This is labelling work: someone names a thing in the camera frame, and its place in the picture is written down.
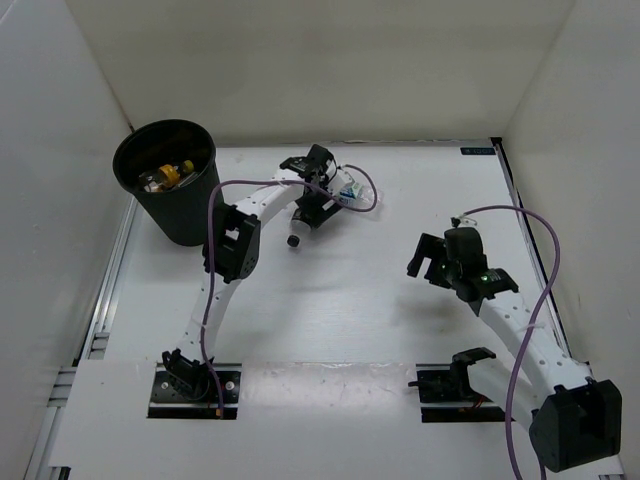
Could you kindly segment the clear bottle black label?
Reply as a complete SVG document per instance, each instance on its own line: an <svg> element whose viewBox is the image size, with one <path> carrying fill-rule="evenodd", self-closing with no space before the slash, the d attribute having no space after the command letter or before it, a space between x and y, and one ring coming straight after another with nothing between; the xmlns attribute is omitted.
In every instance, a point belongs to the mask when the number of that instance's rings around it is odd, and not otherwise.
<svg viewBox="0 0 640 480"><path fill-rule="evenodd" d="M296 210L290 221L286 243L290 248L298 248L317 228L317 221L301 210Z"/></svg>

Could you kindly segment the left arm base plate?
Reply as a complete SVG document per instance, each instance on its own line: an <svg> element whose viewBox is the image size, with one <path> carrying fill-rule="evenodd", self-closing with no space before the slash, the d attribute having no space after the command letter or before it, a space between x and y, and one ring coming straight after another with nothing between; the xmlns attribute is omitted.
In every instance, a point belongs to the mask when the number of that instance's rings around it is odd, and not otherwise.
<svg viewBox="0 0 640 480"><path fill-rule="evenodd" d="M219 409L219 395L215 381L206 379L189 392L178 380L158 364L149 396L149 419L177 420L236 420L241 393L241 364L215 364L220 380L223 409Z"/></svg>

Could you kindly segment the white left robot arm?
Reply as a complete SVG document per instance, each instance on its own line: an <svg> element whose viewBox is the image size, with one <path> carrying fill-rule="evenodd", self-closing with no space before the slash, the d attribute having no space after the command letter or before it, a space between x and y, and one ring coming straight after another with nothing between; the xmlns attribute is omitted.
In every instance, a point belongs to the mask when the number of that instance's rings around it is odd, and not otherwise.
<svg viewBox="0 0 640 480"><path fill-rule="evenodd" d="M345 185L334 155L314 144L305 156L282 162L272 183L229 205L216 205L203 247L204 280L181 340L162 353L172 387L188 400L199 400L217 388L209 365L213 347L231 297L259 259L261 230L281 210L294 206L296 247L304 234L319 228L341 210L331 198Z"/></svg>

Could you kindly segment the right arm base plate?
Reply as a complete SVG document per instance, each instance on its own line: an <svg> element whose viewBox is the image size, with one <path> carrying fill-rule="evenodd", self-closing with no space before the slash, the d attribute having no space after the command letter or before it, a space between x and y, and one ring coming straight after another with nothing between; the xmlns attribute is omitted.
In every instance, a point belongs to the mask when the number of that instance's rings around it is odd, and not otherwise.
<svg viewBox="0 0 640 480"><path fill-rule="evenodd" d="M418 393L423 424L502 423L503 410L461 387L449 365L417 365L408 388Z"/></svg>

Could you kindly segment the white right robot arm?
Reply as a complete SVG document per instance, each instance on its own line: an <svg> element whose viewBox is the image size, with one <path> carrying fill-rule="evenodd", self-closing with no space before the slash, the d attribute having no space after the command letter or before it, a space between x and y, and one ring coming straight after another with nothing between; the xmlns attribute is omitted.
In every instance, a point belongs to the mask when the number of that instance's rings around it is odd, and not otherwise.
<svg viewBox="0 0 640 480"><path fill-rule="evenodd" d="M515 280L492 268L479 232L451 228L441 237L424 233L407 266L417 277L451 289L513 355L511 374L485 347L455 354L449 387L460 399L479 395L499 405L529 435L541 464L559 473L616 456L621 447L622 395L610 380L596 380L590 368L557 344L549 326L532 319Z"/></svg>

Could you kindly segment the clear bottle yellow cap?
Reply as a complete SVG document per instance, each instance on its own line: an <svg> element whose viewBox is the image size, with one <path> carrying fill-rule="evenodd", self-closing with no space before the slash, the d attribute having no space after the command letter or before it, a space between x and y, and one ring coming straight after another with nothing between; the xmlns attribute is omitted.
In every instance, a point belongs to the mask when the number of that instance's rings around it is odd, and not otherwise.
<svg viewBox="0 0 640 480"><path fill-rule="evenodd" d="M185 160L178 164L165 164L140 174L138 184L145 192L160 193L184 186L193 180L196 174L194 163Z"/></svg>

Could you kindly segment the clear bottle blue label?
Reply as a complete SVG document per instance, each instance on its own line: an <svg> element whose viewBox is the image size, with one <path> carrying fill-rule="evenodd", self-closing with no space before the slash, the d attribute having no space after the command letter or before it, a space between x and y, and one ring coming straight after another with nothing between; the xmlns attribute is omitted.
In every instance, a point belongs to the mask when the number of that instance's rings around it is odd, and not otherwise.
<svg viewBox="0 0 640 480"><path fill-rule="evenodd" d="M379 221L383 213L383 192L374 190L369 184L350 181L338 193L339 204L350 213L364 215Z"/></svg>

